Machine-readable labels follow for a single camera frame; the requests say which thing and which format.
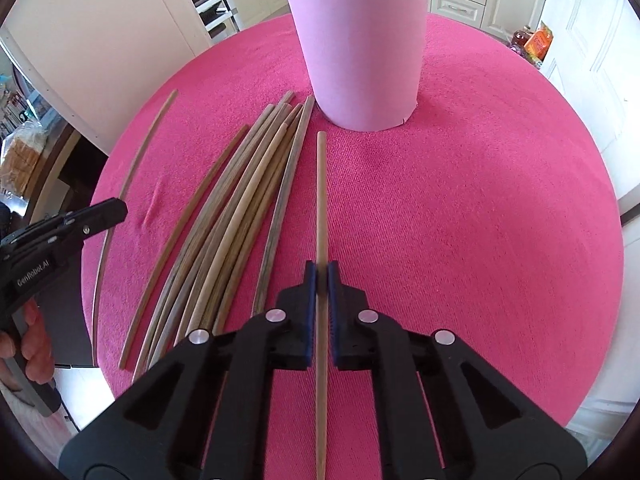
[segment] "metal screw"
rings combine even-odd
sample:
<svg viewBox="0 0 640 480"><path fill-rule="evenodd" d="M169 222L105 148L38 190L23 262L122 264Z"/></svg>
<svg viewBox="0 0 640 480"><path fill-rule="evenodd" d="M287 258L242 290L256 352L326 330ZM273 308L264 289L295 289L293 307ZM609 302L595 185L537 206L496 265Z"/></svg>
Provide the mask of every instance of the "metal screw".
<svg viewBox="0 0 640 480"><path fill-rule="evenodd" d="M278 323L287 319L287 313L284 310L280 310L279 308L272 308L267 312L265 317L267 318L267 321Z"/></svg>
<svg viewBox="0 0 640 480"><path fill-rule="evenodd" d="M194 330L189 334L189 341L191 341L194 345L201 345L202 343L206 343L209 340L209 332L204 330L203 328L199 328Z"/></svg>
<svg viewBox="0 0 640 480"><path fill-rule="evenodd" d="M441 345L451 345L456 340L456 336L449 330L438 330L435 335L437 343Z"/></svg>
<svg viewBox="0 0 640 480"><path fill-rule="evenodd" d="M375 323L378 320L378 313L375 310L361 310L358 319L363 323Z"/></svg>

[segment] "shelf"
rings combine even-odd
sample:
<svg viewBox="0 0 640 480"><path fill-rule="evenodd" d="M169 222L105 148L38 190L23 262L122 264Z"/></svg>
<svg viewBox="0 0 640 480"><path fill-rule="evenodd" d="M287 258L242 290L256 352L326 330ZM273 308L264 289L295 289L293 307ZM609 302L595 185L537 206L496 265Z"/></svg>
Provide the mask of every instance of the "shelf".
<svg viewBox="0 0 640 480"><path fill-rule="evenodd" d="M209 32L210 30L213 30L214 28L216 28L220 23L226 22L226 20L228 20L229 18L232 18L237 13L238 13L237 9L231 9L231 10L228 10L227 12L225 12L224 14L220 14L215 20L213 20L212 22L207 23L207 25L205 25L205 28L207 29L207 32Z"/></svg>
<svg viewBox="0 0 640 480"><path fill-rule="evenodd" d="M215 4L220 3L222 0L207 0L206 2L204 2L203 4L200 4L199 6L196 7L196 10L198 11L198 14L202 14L203 12L206 12L207 10L209 10L211 7L213 7Z"/></svg>

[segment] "bundle of sticks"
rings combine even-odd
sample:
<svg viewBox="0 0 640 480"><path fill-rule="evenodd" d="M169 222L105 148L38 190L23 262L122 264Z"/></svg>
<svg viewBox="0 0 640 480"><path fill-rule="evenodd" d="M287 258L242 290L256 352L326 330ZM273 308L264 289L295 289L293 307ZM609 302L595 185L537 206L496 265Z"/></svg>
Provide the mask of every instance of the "bundle of sticks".
<svg viewBox="0 0 640 480"><path fill-rule="evenodd" d="M293 96L287 92L276 105L269 104L253 126L240 128L183 211L138 304L120 357L122 369L169 254L224 166L164 282L133 380L192 330L205 328L215 335L223 331L255 239L277 192L252 313L264 310L287 200L315 104L309 96L304 105L292 107Z"/></svg>

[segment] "human hand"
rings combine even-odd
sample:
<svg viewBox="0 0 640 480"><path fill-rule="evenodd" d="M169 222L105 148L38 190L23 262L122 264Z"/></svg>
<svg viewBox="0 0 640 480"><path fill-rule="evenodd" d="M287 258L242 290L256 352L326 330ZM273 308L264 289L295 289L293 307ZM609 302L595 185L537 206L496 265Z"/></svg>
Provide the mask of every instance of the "human hand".
<svg viewBox="0 0 640 480"><path fill-rule="evenodd" d="M20 345L20 352L28 361L25 373L30 381L45 384L53 378L54 372L51 339L45 330L44 318L33 299L24 304L23 311L24 320L29 327ZM14 340L8 334L0 332L0 358L13 357L16 351ZM19 389L3 362L0 362L0 380L12 390Z"/></svg>

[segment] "thin wooden rod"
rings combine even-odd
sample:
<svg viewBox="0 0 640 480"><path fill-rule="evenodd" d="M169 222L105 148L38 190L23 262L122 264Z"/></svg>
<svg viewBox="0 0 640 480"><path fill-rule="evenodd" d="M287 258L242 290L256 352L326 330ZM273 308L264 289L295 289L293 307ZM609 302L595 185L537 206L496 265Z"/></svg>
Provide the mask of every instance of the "thin wooden rod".
<svg viewBox="0 0 640 480"><path fill-rule="evenodd" d="M292 146L292 140L289 141L289 149ZM228 317L229 311L231 310L231 305L234 302L234 298L236 296L236 292L238 291L238 286L240 285L240 281L242 280L242 274L244 273L244 268L246 267L247 261L249 260L249 256L251 254L251 250L254 247L255 239L260 232L260 228L262 227L262 223L264 221L264 217L267 215L269 211L269 206L273 201L273 196L275 195L278 186L282 182L282 175L284 174L284 169L286 166L286 158L281 159L280 164L278 165L278 169L276 173L272 176L269 186L266 189L264 197L260 202L260 206L258 211L254 217L254 220L249 227L249 231L246 234L244 241L242 242L242 247L238 254L238 258L236 258L236 263L234 268L229 276L229 280L226 284L225 293L220 301L220 307L218 309L218 315L212 326L212 332L214 335L219 335L223 333L225 329L226 318Z"/></svg>
<svg viewBox="0 0 640 480"><path fill-rule="evenodd" d="M238 182L238 185L234 189L234 192L231 195L229 202L226 204L224 211L222 212L222 214L220 215L220 218L218 219L218 221L216 222L216 225L214 226L214 231L215 231L214 236L211 239L209 246L207 247L204 259L200 264L200 268L196 275L196 279L188 295L187 305L184 309L182 319L180 320L180 325L178 326L178 330L175 335L176 343L179 342L183 337L185 337L187 332L194 330L191 327L191 318L194 316L194 313L196 312L195 305L198 303L198 298L200 297L202 289L205 285L207 276L210 276L209 278L210 280L214 278L213 275L210 275L209 272L210 272L211 265L216 257L216 254L218 253L218 250L220 248L220 243L225 237L225 234L229 228L231 219L233 218L236 212L236 209L238 208L238 204L240 203L242 196L246 192L246 189L249 183L251 182L251 179L254 176L256 169L258 168L258 166L260 165L260 162L264 158L264 155L267 152L270 146L270 143L273 142L273 138L276 136L279 128L282 126L284 121L289 117L290 112L291 112L290 105L283 104L281 106L279 112L277 113L276 117L271 123L268 131L264 134L264 137L262 138L260 145L255 150L254 155L252 156L251 160L247 164L246 169L242 174L242 178L240 179L240 181Z"/></svg>
<svg viewBox="0 0 640 480"><path fill-rule="evenodd" d="M213 322L216 319L218 308L220 306L220 301L222 300L223 294L225 293L225 290L227 288L229 277L231 276L231 273L235 267L236 260L238 259L238 255L241 251L243 242L247 238L247 233L249 232L251 225L254 224L255 217L260 211L260 205L263 202L263 197L267 192L267 189L269 188L269 184L273 180L275 175L279 175L279 179L282 178L282 176L280 175L280 168L284 168L284 165L286 164L286 161L289 157L293 136L296 132L298 123L300 122L302 105L297 105L292 111L297 111L298 113L296 114L293 122L289 125L284 139L282 139L282 142L278 146L275 155L271 159L271 162L267 170L265 171L260 184L258 185L258 189L255 191L254 198L251 200L244 218L242 218L240 228L238 229L236 237L231 244L229 253L225 259L225 263L220 270L220 275L209 298L209 303L207 303L207 307L202 316L202 323L200 324L201 328L206 328L207 330L212 329ZM269 204L271 204L271 198L268 200L267 206Z"/></svg>
<svg viewBox="0 0 640 480"><path fill-rule="evenodd" d="M328 381L328 298L326 266L329 259L326 218L326 132L318 132L316 189L316 266L318 299L316 301L316 479L326 473L326 416Z"/></svg>
<svg viewBox="0 0 640 480"><path fill-rule="evenodd" d="M289 201L293 178L296 174L298 160L300 159L302 146L305 142L306 130L308 129L311 112L313 111L315 103L316 100L312 95L309 95L306 98L305 106L302 110L302 118L300 119L298 129L296 130L296 137L293 141L293 147L289 155L289 160L287 161L282 185L278 192L273 218L271 219L269 234L267 236L267 245L264 248L262 263L260 264L258 285L255 289L254 305L252 307L252 316L260 314L264 310L264 305L267 301L269 281L271 279L271 271L273 270L273 262L276 257L276 250L278 249L278 240L280 239L280 231L282 230L282 221L284 220L284 215L287 210L287 202Z"/></svg>
<svg viewBox="0 0 640 480"><path fill-rule="evenodd" d="M268 105L262 114L255 121L254 126L251 127L246 137L242 140L242 143L233 154L231 160L226 165L226 168L220 175L216 185L211 190L209 197L204 203L200 213L196 217L196 221L189 234L187 235L184 244L180 248L178 257L174 261L174 264L169 272L169 275L164 282L160 297L156 302L153 315L147 327L145 338L142 343L142 348L136 361L136 367L133 373L133 380L135 381L146 368L149 352L151 350L151 343L154 335L158 330L158 324L161 317L165 312L174 304L175 297L180 289L185 276L188 273L188 269L191 267L194 259L199 252L199 247L202 245L204 238L207 236L207 232L210 230L211 224L215 220L220 208L222 208L223 200L228 195L229 191L235 185L238 178L244 170L244 166L250 160L253 155L255 147L260 141L260 135L265 133L263 127L265 123L272 117L272 113L275 110L273 105Z"/></svg>
<svg viewBox="0 0 640 480"><path fill-rule="evenodd" d="M148 132L146 133L145 138L142 140L142 144L138 148L136 155L133 157L131 161L131 165L129 167L129 171L127 172L124 180L122 181L122 186L120 187L120 193L118 194L118 198L123 200L129 190L129 186L131 181L133 180L133 176L136 173L136 170L142 160L143 155L145 155L146 148L153 139L156 131L158 130L158 126L162 122L165 114L169 110L169 107L174 102L176 96L178 95L177 90L173 90L169 97L166 99L162 107L160 108L156 118L151 123ZM94 361L94 366L98 365L98 315L100 313L100 293L102 291L102 281L104 279L104 270L106 268L107 257L109 255L109 249L111 247L111 239L113 238L114 229L111 228L107 231L104 236L104 241L102 242L102 249L100 250L100 259L98 260L98 269L95 277L95 288L94 288L94 300L92 303L92 312L91 312L91 346L92 346L92 359Z"/></svg>
<svg viewBox="0 0 640 480"><path fill-rule="evenodd" d="M165 242L164 247L162 248L162 252L160 253L158 260L156 261L156 265L154 266L151 272L151 275L149 276L149 279L146 281L145 290L142 293L140 300L138 301L138 306L136 307L136 313L134 314L133 319L131 320L129 331L127 332L127 338L124 341L124 346L122 347L122 353L120 354L120 361L118 362L118 367L121 370L124 370L124 368L127 365L127 359L129 359L131 344L133 343L133 339L135 338L136 332L138 331L138 327L140 325L140 319L142 319L142 315L145 313L146 304L148 303L149 298L151 297L151 293L156 287L156 283L158 282L160 274L164 269L164 265L166 264L166 261L168 260L169 255L174 250L175 244L178 241L180 234L182 234L184 226L189 221L189 218L191 218L193 211L196 209L196 206L200 203L200 200L202 199L205 191L209 189L209 186L212 183L213 178L218 174L218 171L220 170L222 165L226 162L226 160L229 158L229 155L232 153L232 151L236 148L236 146L238 145L238 142L240 142L240 140L247 134L248 131L249 131L249 126L244 124L242 128L238 130L238 132L236 133L236 136L233 139L231 139L231 142L229 143L229 145L220 154L220 156L212 165L210 170L207 171L207 174L202 179L200 185L198 186L198 189L196 189L196 192L191 197L191 200L189 200L187 207L184 209L184 211L180 215L180 218L178 220L178 223L175 225L174 230L172 231L171 235Z"/></svg>
<svg viewBox="0 0 640 480"><path fill-rule="evenodd" d="M225 261L229 247L231 246L231 243L236 236L236 232L238 232L238 227L240 225L240 222L242 221L242 217L244 216L244 213L246 212L249 203L251 202L251 198L255 193L255 189L258 187L258 184L260 183L260 180L264 175L264 171L269 165L269 161L278 149L278 146L282 141L284 135L287 133L288 127L289 125L287 123L282 123L282 125L278 129L278 132L269 144L267 151L264 153L260 164L258 164L258 167L255 169L255 173L252 175L251 180L246 187L246 190L242 194L240 202L238 202L238 206L236 207L234 214L231 217L231 221L229 222L229 227L226 229L225 235L220 241L220 247L216 251L216 256L213 258L213 261L207 273L207 277L204 281L204 284L202 285L202 290L200 291L196 306L193 309L193 314L191 315L188 332L197 329L200 325L200 322L202 321L204 309L209 302L211 291L213 290L213 286L215 285L218 274L220 273L222 263Z"/></svg>

